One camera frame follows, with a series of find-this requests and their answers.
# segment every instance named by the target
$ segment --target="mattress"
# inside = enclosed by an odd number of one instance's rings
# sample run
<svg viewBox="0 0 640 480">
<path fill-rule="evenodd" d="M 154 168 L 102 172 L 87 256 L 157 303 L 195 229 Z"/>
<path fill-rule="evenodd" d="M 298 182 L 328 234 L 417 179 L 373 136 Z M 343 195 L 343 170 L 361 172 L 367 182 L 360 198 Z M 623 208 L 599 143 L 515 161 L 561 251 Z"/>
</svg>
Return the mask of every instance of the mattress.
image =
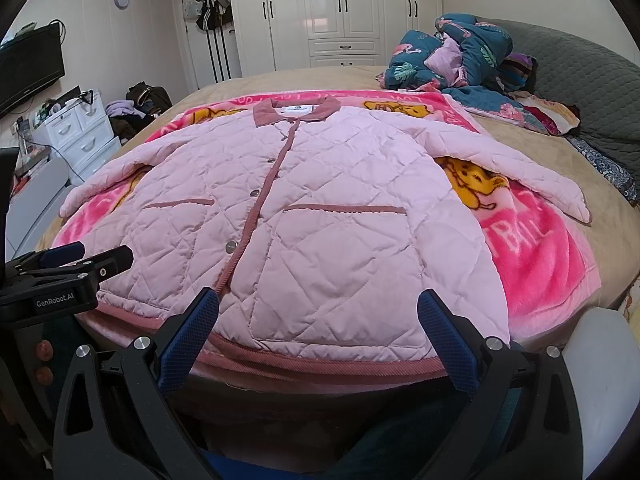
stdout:
<svg viewBox="0 0 640 480">
<path fill-rule="evenodd" d="M 156 119 L 115 156 L 140 145 L 178 113 L 195 106 L 257 92 L 302 89 L 376 89 L 375 76 L 384 67 L 326 67 L 287 70 L 228 80 L 206 87 L 184 98 Z M 561 137 L 530 132 L 497 120 L 478 117 L 497 140 L 520 150 L 537 163 L 572 179 L 583 190 L 592 213 L 590 225 L 578 227 L 586 234 L 600 269 L 602 288 L 586 302 L 608 307 L 616 302 L 640 272 L 640 210 L 632 208 L 619 192 L 585 158 Z M 40 241 L 49 247 L 58 230 L 54 222 Z M 536 345 L 562 338 L 558 331 L 536 338 Z"/>
</svg>

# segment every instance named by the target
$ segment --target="television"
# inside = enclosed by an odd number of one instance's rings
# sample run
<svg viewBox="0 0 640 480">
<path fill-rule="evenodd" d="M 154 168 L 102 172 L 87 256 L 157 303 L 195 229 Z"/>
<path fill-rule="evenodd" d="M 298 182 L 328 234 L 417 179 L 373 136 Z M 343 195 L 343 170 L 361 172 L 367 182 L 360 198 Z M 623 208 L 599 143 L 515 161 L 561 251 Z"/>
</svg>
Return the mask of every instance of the television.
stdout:
<svg viewBox="0 0 640 480">
<path fill-rule="evenodd" d="M 60 25 L 25 32 L 0 48 L 0 118 L 65 75 Z"/>
</svg>

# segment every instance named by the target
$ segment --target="pink blanket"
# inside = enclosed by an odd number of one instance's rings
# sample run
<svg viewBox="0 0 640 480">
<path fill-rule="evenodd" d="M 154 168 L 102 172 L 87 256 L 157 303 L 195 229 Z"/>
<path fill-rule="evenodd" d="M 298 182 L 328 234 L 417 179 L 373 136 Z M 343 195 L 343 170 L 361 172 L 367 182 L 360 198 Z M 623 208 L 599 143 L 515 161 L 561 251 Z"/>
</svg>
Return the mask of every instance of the pink blanket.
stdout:
<svg viewBox="0 0 640 480">
<path fill-rule="evenodd" d="M 192 108 L 146 142 L 192 124 L 249 109 L 267 98 L 296 100 L 327 95 L 338 98 L 343 106 L 402 112 L 489 135 L 461 105 L 439 92 L 307 91 L 244 96 Z M 437 162 L 482 226 L 504 287 L 514 339 L 524 340 L 564 322 L 600 287 L 586 238 L 558 208 L 521 184 L 471 162 L 450 157 L 438 158 Z M 134 191 L 146 171 L 148 168 L 139 170 L 85 203 L 60 231 L 54 246 L 82 239 L 98 220 L 113 212 Z"/>
</svg>

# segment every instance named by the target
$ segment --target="headboard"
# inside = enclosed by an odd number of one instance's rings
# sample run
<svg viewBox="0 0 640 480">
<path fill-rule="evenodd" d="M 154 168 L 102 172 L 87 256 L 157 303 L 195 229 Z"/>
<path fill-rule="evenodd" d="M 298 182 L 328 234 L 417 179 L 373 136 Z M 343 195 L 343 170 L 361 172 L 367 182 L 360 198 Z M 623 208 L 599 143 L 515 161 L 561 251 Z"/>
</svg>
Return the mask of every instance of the headboard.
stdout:
<svg viewBox="0 0 640 480">
<path fill-rule="evenodd" d="M 573 34 L 529 23 L 503 27 L 513 51 L 538 60 L 536 94 L 580 108 L 582 137 L 629 170 L 640 187 L 640 66 Z"/>
</svg>

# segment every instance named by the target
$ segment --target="clothing label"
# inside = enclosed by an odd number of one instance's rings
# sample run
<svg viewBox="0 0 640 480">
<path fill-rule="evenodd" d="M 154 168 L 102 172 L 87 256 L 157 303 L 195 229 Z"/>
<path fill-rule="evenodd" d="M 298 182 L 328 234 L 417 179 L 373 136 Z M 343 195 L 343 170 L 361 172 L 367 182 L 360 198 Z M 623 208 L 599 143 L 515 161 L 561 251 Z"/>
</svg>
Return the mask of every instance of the clothing label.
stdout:
<svg viewBox="0 0 640 480">
<path fill-rule="evenodd" d="M 313 105 L 295 105 L 281 108 L 284 114 L 309 114 L 314 111 Z"/>
</svg>

